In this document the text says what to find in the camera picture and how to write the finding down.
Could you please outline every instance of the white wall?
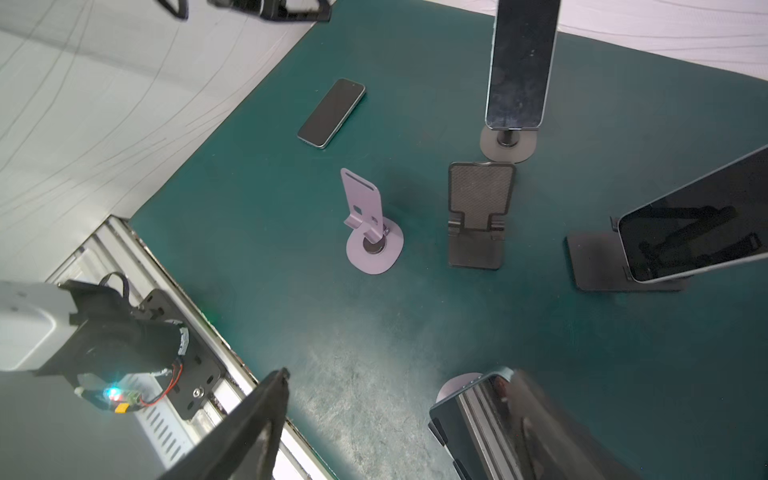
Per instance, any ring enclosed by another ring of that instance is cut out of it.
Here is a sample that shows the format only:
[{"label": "white wall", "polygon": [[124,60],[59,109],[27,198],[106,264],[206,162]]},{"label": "white wall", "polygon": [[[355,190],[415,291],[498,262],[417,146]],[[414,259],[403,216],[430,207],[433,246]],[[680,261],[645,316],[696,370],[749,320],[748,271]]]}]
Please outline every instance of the white wall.
[{"label": "white wall", "polygon": [[[309,28],[190,3],[0,2],[0,278],[43,280],[132,215]],[[563,0],[560,29],[768,78],[762,0]]]}]

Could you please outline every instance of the cable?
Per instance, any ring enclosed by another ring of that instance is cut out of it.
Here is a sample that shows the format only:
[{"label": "cable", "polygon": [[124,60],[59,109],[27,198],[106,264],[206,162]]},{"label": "cable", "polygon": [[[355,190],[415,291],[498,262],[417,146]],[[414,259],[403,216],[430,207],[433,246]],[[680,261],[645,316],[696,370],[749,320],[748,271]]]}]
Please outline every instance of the cable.
[{"label": "cable", "polygon": [[109,277],[117,275],[120,277],[120,280],[123,281],[123,298],[128,300],[128,295],[131,293],[131,286],[128,284],[128,277],[125,276],[122,272],[110,272],[104,275],[104,278],[101,279],[101,281],[98,283],[99,286],[106,286],[107,282],[109,281]]},{"label": "cable", "polygon": [[[175,373],[175,372],[176,372],[176,365],[174,364],[174,365],[173,365],[173,367],[174,367],[174,373]],[[145,407],[151,407],[151,406],[152,406],[152,405],[154,405],[155,403],[157,403],[157,402],[161,401],[161,400],[162,400],[162,399],[163,399],[163,398],[164,398],[164,397],[165,397],[165,396],[168,394],[168,392],[170,392],[170,389],[172,389],[172,388],[174,388],[174,387],[176,386],[177,382],[179,381],[179,378],[181,378],[181,372],[182,372],[182,371],[184,371],[184,364],[183,364],[183,363],[181,363],[181,362],[179,362],[179,373],[178,373],[178,375],[176,375],[176,377],[175,377],[175,378],[174,378],[173,376],[171,376],[171,381],[170,381],[170,383],[168,384],[168,387],[165,389],[165,391],[164,391],[164,392],[162,392],[162,393],[160,394],[160,396],[158,396],[158,397],[157,397],[155,400],[153,400],[153,401],[152,401],[152,402],[150,402],[150,403],[146,403],[146,402],[145,402],[145,401],[144,401],[144,400],[143,400],[143,399],[140,397],[140,398],[139,398],[139,402],[141,402],[141,405],[143,405],[143,406],[145,406]]]}]

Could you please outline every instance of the phone screen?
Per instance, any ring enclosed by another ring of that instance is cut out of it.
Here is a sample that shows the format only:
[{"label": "phone screen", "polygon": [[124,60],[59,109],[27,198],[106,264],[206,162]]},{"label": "phone screen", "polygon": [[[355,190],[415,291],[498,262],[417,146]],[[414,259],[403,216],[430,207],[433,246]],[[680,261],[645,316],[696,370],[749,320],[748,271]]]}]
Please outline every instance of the phone screen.
[{"label": "phone screen", "polygon": [[768,146],[624,215],[632,277],[657,280],[768,254]]},{"label": "phone screen", "polygon": [[299,130],[299,138],[315,147],[325,148],[365,92],[366,88],[359,83],[345,78],[338,80],[306,119]]},{"label": "phone screen", "polygon": [[560,0],[499,2],[485,124],[537,128],[544,115]]}]

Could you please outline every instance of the black phone stand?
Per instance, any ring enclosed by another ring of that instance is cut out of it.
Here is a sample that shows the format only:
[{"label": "black phone stand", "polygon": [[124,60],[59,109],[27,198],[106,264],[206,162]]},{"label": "black phone stand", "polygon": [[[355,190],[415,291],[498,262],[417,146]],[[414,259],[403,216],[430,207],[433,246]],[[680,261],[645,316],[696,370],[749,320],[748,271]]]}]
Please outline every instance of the black phone stand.
[{"label": "black phone stand", "polygon": [[611,232],[568,234],[568,253],[576,287],[585,292],[679,292],[688,279],[640,283],[630,274],[618,233],[618,219],[611,218]]}]

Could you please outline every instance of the red wire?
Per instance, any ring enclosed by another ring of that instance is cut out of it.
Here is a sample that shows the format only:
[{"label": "red wire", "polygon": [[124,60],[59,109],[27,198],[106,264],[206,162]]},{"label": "red wire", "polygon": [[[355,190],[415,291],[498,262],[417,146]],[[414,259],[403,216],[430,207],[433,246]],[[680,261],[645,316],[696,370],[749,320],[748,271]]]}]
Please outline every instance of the red wire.
[{"label": "red wire", "polygon": [[[139,402],[141,402],[141,405],[143,405],[143,406],[145,406],[145,407],[151,407],[151,406],[152,406],[152,405],[154,405],[155,403],[157,403],[157,402],[161,401],[161,400],[162,400],[162,399],[163,399],[163,398],[164,398],[164,397],[165,397],[165,396],[168,394],[168,392],[170,392],[170,389],[172,389],[172,388],[174,388],[174,387],[176,386],[177,382],[179,381],[179,378],[181,378],[181,372],[182,372],[183,370],[184,370],[184,364],[183,364],[183,363],[181,363],[181,364],[179,364],[179,373],[178,373],[178,375],[176,375],[176,378],[175,378],[175,379],[172,379],[172,380],[171,380],[171,382],[168,384],[168,388],[166,388],[166,389],[165,389],[165,392],[163,392],[163,394],[162,394],[162,395],[160,395],[159,397],[157,397],[157,400],[155,400],[155,401],[154,401],[154,402],[152,402],[152,403],[144,403],[144,400],[143,400],[143,399],[140,397],[140,398],[139,398]],[[175,366],[175,365],[174,365],[174,371],[173,371],[173,373],[176,373],[176,366]]]}]

